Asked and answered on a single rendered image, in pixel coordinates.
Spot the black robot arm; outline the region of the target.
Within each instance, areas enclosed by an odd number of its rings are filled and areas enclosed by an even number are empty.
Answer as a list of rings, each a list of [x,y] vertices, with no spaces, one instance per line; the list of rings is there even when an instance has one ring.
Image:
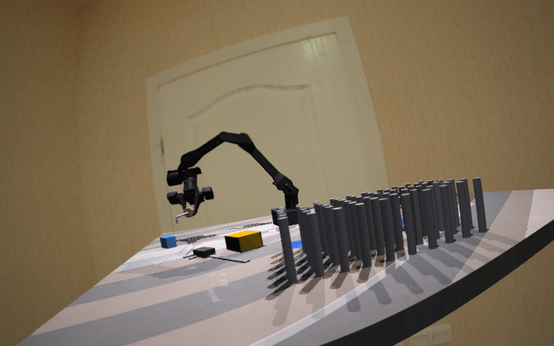
[[[207,141],[198,149],[187,152],[182,155],[180,165],[177,170],[167,171],[167,184],[169,186],[179,185],[187,178],[197,179],[197,175],[202,174],[200,167],[193,167],[200,159],[211,150],[220,146],[223,142],[238,144],[240,148],[248,152],[273,178],[273,184],[278,190],[285,194],[285,210],[296,209],[298,205],[298,192],[293,182],[279,172],[270,161],[255,147],[251,138],[246,133],[227,133],[220,132],[217,136]]]

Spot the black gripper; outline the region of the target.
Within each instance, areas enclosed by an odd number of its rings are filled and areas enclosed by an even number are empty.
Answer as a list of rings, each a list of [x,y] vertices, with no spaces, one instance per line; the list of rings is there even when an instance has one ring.
[[[184,194],[177,192],[169,192],[167,194],[168,201],[173,205],[182,205],[182,209],[186,209],[186,201],[185,199],[191,199],[194,198],[194,209],[195,213],[197,213],[197,210],[199,208],[199,205],[201,205],[201,202],[204,202],[206,200],[211,200],[214,198],[214,192],[211,187],[203,187],[201,188],[201,192],[197,191],[197,180],[194,178],[187,178],[184,180]],[[205,198],[205,199],[204,199]]]

